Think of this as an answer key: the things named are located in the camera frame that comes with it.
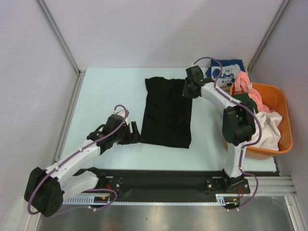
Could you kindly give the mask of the black t-shirt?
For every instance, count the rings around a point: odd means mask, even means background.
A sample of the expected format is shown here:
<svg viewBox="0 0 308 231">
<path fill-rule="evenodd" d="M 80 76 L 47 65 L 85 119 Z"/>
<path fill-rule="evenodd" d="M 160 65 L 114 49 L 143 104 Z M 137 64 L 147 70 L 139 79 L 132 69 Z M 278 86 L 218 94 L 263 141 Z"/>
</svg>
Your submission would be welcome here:
<svg viewBox="0 0 308 231">
<path fill-rule="evenodd" d="M 188 149 L 192 141 L 192 99 L 182 95 L 184 79 L 145 79 L 142 143 Z"/>
</svg>

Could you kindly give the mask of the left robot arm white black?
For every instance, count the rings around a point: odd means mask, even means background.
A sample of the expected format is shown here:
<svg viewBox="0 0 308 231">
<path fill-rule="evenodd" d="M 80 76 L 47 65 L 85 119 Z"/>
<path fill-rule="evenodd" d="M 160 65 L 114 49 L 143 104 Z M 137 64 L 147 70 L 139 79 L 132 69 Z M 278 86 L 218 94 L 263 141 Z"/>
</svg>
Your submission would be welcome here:
<svg viewBox="0 0 308 231">
<path fill-rule="evenodd" d="M 104 171 L 95 167 L 76 173 L 88 162 L 99 157 L 113 145 L 135 144 L 141 141 L 135 121 L 127 122 L 126 117 L 112 114 L 105 124 L 91 132 L 82 145 L 69 157 L 41 169 L 33 169 L 29 175 L 24 199 L 30 215 L 41 213 L 51 217 L 60 209 L 63 202 L 80 193 L 107 193 L 103 205 L 90 205 L 97 211 L 117 200 L 118 190 L 113 189 Z"/>
</svg>

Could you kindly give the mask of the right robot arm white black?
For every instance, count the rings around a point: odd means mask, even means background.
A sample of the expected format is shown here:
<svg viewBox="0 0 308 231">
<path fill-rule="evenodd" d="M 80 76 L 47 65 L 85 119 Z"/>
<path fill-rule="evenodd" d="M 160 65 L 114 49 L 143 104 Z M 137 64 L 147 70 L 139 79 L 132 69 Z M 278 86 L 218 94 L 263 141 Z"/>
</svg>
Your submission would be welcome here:
<svg viewBox="0 0 308 231">
<path fill-rule="evenodd" d="M 187 68 L 186 75 L 183 96 L 193 99 L 203 97 L 222 113 L 222 134 L 228 143 L 224 175 L 218 186 L 210 182 L 212 187 L 208 189 L 233 193 L 244 183 L 242 163 L 248 142 L 256 132 L 253 107 L 248 103 L 241 103 L 221 90 L 212 79 L 204 77 L 197 65 Z"/>
</svg>

